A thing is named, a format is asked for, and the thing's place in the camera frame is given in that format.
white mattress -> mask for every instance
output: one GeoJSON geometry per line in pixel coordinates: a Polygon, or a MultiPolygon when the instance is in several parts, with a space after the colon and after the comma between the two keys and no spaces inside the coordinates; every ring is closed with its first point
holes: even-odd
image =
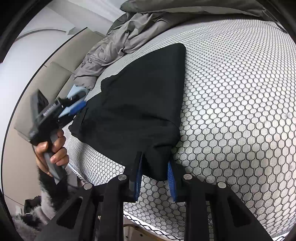
{"type": "MultiPolygon", "coordinates": [[[[172,149],[174,158],[201,180],[226,182],[274,237],[296,221],[296,47],[272,22],[224,18],[199,17],[160,34],[109,66],[86,99],[100,92],[104,78],[133,60],[183,43],[181,140],[172,149]]],[[[65,135],[70,164],[87,181],[98,185],[123,172],[67,129],[65,135]]],[[[138,202],[124,209],[175,237],[184,236],[185,204],[172,201],[166,181],[143,177],[138,202]]]]}

